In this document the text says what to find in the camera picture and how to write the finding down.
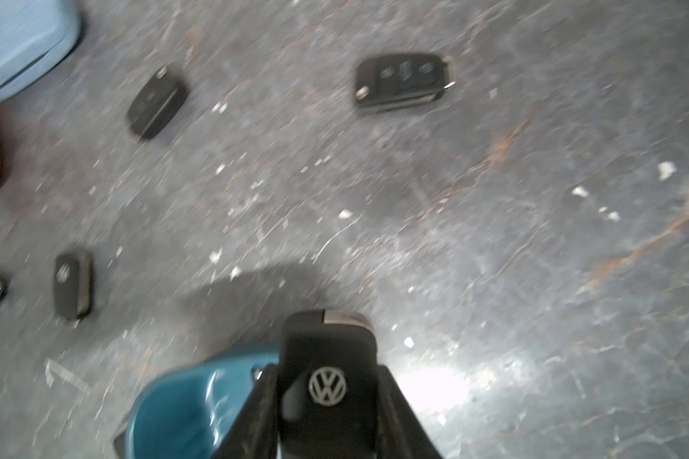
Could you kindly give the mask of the black VW key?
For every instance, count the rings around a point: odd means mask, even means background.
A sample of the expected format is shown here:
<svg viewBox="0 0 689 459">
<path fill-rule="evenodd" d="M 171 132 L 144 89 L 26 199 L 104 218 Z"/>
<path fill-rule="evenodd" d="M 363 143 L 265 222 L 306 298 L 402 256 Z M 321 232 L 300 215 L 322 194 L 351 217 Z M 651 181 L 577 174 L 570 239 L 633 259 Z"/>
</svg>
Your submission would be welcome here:
<svg viewBox="0 0 689 459">
<path fill-rule="evenodd" d="M 92 310 L 93 257 L 80 248 L 62 252 L 53 273 L 54 309 L 65 321 L 81 321 Z"/>
<path fill-rule="evenodd" d="M 367 317 L 334 310 L 289 317 L 279 352 L 281 456 L 375 457 L 377 386 Z"/>
</svg>

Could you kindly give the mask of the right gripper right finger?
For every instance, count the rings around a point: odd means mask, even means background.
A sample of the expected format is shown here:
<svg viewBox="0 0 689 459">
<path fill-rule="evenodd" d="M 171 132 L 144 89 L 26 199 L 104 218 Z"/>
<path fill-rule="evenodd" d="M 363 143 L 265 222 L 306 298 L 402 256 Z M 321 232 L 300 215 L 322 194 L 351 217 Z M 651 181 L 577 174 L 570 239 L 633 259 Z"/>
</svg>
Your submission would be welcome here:
<svg viewBox="0 0 689 459">
<path fill-rule="evenodd" d="M 390 369 L 379 365 L 377 376 L 376 457 L 380 459 L 442 459 Z"/>
</svg>

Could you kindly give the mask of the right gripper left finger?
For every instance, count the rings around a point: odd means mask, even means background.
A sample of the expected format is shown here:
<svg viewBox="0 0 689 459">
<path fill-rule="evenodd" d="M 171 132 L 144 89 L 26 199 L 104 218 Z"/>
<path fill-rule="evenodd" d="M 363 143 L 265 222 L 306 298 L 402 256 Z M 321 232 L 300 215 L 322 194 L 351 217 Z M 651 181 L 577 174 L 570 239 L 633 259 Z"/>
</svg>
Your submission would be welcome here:
<svg viewBox="0 0 689 459">
<path fill-rule="evenodd" d="M 276 459 L 279 447 L 279 369 L 266 365 L 212 459 Z"/>
</svg>

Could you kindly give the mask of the teal storage box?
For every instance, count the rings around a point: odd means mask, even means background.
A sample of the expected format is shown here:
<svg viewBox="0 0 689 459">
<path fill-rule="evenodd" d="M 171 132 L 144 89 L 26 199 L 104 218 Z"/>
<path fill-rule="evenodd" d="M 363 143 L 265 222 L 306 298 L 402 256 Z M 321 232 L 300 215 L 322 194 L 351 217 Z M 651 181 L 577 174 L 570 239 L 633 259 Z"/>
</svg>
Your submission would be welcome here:
<svg viewBox="0 0 689 459">
<path fill-rule="evenodd" d="M 276 342 L 235 346 L 150 382 L 114 434 L 118 458 L 210 458 L 233 426 Z"/>
</svg>

